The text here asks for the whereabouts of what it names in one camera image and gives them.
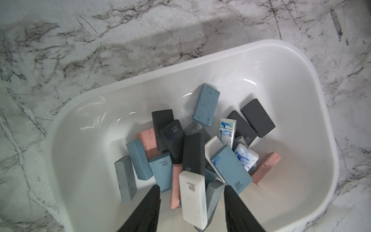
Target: eraser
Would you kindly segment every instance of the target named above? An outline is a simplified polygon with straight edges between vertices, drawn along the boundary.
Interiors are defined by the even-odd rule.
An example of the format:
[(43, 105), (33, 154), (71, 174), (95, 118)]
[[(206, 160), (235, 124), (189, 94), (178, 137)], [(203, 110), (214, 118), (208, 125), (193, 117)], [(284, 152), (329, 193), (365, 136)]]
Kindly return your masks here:
[(179, 174), (183, 171), (182, 164), (173, 164), (173, 177), (171, 182), (170, 208), (179, 209), (180, 206), (180, 187)]
[(235, 137), (243, 136), (247, 143), (247, 147), (254, 141), (257, 137), (256, 131), (248, 124), (243, 117), (237, 112), (232, 111), (227, 118), (237, 120), (236, 134)]
[(251, 175), (253, 183), (258, 184), (280, 159), (280, 155), (275, 152), (266, 155), (259, 163), (256, 171)]
[(179, 120), (174, 120), (164, 126), (160, 134), (174, 162), (180, 164), (183, 160), (184, 131)]
[(207, 186), (210, 182), (213, 182), (215, 178), (217, 177), (216, 173), (213, 171), (210, 171), (209, 169), (205, 169), (205, 187), (207, 189)]
[(179, 184), (183, 219), (200, 229), (205, 229), (207, 225), (205, 177), (183, 171), (179, 174)]
[(245, 105), (241, 109), (241, 113), (260, 138), (263, 138), (276, 127), (256, 98)]
[(242, 143), (238, 144), (237, 148), (234, 150), (234, 154), (240, 160), (246, 171), (249, 171), (259, 159), (259, 155), (255, 151), (247, 148)]
[(211, 126), (218, 104), (220, 92), (216, 89), (203, 84), (198, 95), (196, 107), (193, 111), (192, 119), (204, 126)]
[(159, 151), (164, 151), (167, 149), (166, 144), (160, 135), (160, 130), (173, 120), (173, 110), (159, 110), (152, 112), (153, 128), (155, 130), (157, 150)]
[(157, 150), (155, 129), (153, 127), (138, 133), (137, 139), (142, 141), (147, 159), (153, 158), (162, 153), (161, 151)]
[(214, 217), (214, 213), (215, 213), (215, 210), (213, 211), (213, 213), (211, 214), (210, 218), (207, 220), (207, 225), (205, 227), (205, 229), (200, 229), (200, 228), (197, 228), (197, 227), (194, 227), (198, 232), (204, 232), (207, 227), (211, 224), (212, 220), (213, 220), (213, 217)]
[(171, 162), (170, 153), (153, 157), (149, 161), (153, 175), (155, 176), (160, 192), (171, 189), (171, 178), (173, 173), (173, 163)]
[(228, 145), (224, 145), (210, 160), (237, 194), (240, 194), (251, 183), (251, 176)]
[(233, 151), (236, 149), (236, 147), (238, 146), (238, 144), (242, 144), (242, 145), (244, 145), (245, 147), (249, 147), (248, 145), (247, 145), (247, 143), (246, 143), (246, 140), (245, 140), (245, 138), (243, 137), (243, 136), (239, 136), (239, 137), (236, 137), (235, 139), (234, 139), (234, 142), (233, 142)]
[[(216, 206), (218, 205), (221, 193), (223, 192), (224, 184), (219, 180), (214, 180), (211, 182), (206, 190), (206, 207), (207, 207), (207, 226), (205, 229), (210, 225), (211, 221), (213, 220), (214, 212)], [(205, 229), (199, 229), (195, 227), (197, 231), (202, 232)]]
[(210, 166), (213, 168), (215, 173), (218, 175), (221, 182), (225, 183), (223, 177), (220, 175), (218, 170), (214, 167), (213, 162), (210, 160), (210, 158), (218, 152), (223, 147), (223, 144), (221, 144), (221, 141), (217, 136), (212, 137), (206, 144), (205, 144), (205, 158), (207, 162), (210, 164)]
[(205, 136), (197, 133), (184, 138), (183, 171), (205, 176)]
[(234, 134), (236, 133), (237, 120), (222, 118), (220, 119), (219, 139), (223, 145), (233, 147)]
[(132, 142), (127, 143), (126, 147), (128, 148), (131, 162), (133, 163), (138, 179), (148, 180), (149, 178), (153, 177), (151, 167), (148, 164), (147, 156), (142, 145), (142, 141), (140, 139), (136, 139)]
[(137, 192), (137, 185), (131, 165), (130, 156), (124, 156), (115, 162), (118, 188), (120, 190), (121, 202), (128, 203)]
[(206, 131), (206, 129), (198, 122), (191, 122), (189, 126), (187, 126), (184, 129), (184, 134), (185, 135), (191, 135), (191, 134), (196, 134), (196, 133), (202, 133), (205, 135), (205, 142), (209, 141), (211, 139), (209, 133)]

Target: white marble surface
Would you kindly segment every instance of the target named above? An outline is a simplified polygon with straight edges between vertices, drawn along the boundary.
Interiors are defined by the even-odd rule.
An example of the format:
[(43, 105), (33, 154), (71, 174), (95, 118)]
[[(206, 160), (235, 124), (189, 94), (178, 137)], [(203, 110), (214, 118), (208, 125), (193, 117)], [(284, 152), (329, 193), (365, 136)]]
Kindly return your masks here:
[(300, 231), (371, 228), (368, 0), (0, 2), (0, 231), (63, 231), (43, 162), (54, 116), (89, 89), (260, 39), (311, 59), (338, 145), (326, 211)]

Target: black eraser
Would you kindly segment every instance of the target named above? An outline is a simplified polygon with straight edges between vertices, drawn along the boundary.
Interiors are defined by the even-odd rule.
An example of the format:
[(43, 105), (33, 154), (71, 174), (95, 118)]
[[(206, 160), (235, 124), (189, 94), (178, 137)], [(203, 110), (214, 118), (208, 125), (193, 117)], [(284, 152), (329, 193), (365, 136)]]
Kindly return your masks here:
[(256, 131), (235, 110), (232, 111), (232, 113), (230, 113), (227, 118), (237, 120), (235, 137), (242, 136), (245, 139), (247, 145), (249, 146), (257, 137)]
[(183, 171), (205, 176), (205, 135), (203, 133), (184, 137)]
[(155, 137), (157, 150), (164, 151), (167, 149), (165, 142), (161, 138), (160, 130), (174, 120), (173, 110), (159, 110), (152, 112), (153, 128), (155, 129)]
[(163, 141), (166, 144), (175, 164), (183, 160), (184, 131), (179, 120), (174, 120), (160, 130)]
[(263, 138), (276, 127), (268, 116), (267, 112), (265, 112), (259, 100), (256, 98), (245, 105), (241, 109), (241, 113), (250, 123), (251, 127), (257, 132), (260, 138)]

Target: pink eraser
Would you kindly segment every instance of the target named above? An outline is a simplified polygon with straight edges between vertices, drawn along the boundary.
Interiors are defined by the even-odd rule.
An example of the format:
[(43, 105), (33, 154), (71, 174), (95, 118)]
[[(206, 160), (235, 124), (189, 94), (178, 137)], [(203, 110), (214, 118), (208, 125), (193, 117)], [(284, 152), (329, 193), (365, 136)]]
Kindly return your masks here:
[(253, 183), (258, 184), (280, 159), (279, 154), (275, 152), (266, 155), (259, 163), (257, 170), (251, 175)]
[(173, 164), (173, 180), (171, 182), (170, 208), (180, 208), (179, 174), (183, 171), (183, 164)]
[(143, 148), (148, 160), (162, 153), (161, 151), (157, 150), (154, 128), (138, 133), (137, 138), (142, 141)]

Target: white plastic bowl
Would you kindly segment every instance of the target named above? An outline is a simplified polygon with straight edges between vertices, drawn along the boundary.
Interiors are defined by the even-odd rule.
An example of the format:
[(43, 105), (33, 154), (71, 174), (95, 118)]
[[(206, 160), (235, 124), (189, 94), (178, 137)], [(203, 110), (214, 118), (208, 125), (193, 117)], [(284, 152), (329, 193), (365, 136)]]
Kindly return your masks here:
[[(134, 200), (121, 204), (114, 162), (125, 143), (152, 127), (151, 112), (173, 109), (183, 128), (191, 122), (199, 86), (220, 91), (213, 126), (258, 98), (276, 124), (251, 148), (260, 158), (276, 151), (279, 163), (241, 199), (267, 231), (284, 231), (316, 217), (338, 177), (333, 133), (317, 73), (294, 46), (262, 40), (103, 86), (68, 102), (47, 135), (46, 163), (67, 231), (114, 232), (155, 183), (137, 180)], [(226, 231), (222, 196), (209, 231)], [(181, 209), (161, 194), (157, 231), (194, 231)]]

